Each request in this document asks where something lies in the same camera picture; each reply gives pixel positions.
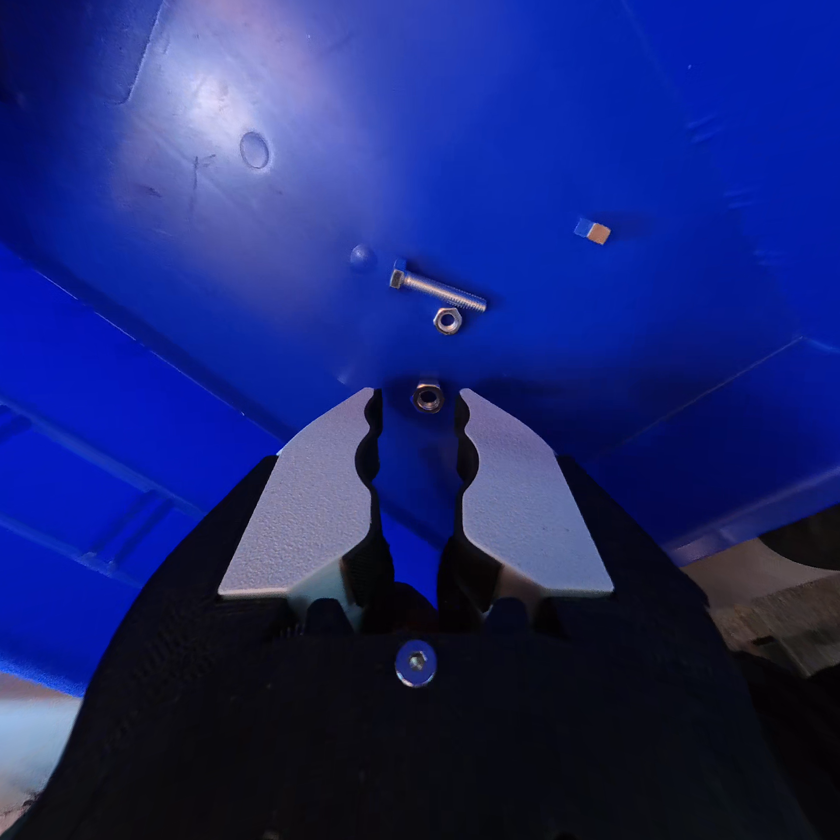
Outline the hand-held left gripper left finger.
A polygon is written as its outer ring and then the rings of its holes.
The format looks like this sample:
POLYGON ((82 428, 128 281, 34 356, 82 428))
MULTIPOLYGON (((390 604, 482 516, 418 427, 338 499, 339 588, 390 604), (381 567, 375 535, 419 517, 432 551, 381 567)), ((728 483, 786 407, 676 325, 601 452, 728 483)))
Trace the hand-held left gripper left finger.
POLYGON ((279 597, 304 619, 333 599, 362 623, 391 581, 373 486, 382 392, 365 387, 304 427, 278 453, 218 586, 225 601, 279 597))

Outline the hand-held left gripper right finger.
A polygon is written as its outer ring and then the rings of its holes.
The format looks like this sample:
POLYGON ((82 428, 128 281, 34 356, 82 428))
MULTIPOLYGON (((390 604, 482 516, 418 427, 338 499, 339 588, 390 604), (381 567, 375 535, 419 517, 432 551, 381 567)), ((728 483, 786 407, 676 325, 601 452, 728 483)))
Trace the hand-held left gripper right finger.
POLYGON ((533 619, 553 598, 604 599, 615 585, 558 456, 474 390, 455 406, 454 530, 440 562, 440 611, 482 623, 515 599, 533 619))

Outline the long thin silver bolt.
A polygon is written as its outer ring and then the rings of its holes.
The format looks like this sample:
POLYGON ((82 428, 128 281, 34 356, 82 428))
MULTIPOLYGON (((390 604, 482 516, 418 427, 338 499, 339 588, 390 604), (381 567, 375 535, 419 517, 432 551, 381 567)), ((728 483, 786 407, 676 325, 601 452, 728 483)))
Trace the long thin silver bolt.
POLYGON ((406 262, 396 260, 392 267, 389 286, 394 289, 417 291, 429 297, 443 301, 452 308, 472 312, 487 311, 487 300, 470 292, 451 287, 443 282, 418 275, 407 268, 406 262))

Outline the large blue plastic bin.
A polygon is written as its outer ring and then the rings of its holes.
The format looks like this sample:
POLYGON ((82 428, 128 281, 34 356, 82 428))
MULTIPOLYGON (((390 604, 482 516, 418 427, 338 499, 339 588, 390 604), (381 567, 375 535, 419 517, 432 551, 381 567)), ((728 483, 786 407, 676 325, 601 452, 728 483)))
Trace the large blue plastic bin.
POLYGON ((2 669, 366 386, 429 595, 463 387, 679 565, 836 505, 838 2, 2 2, 2 669))

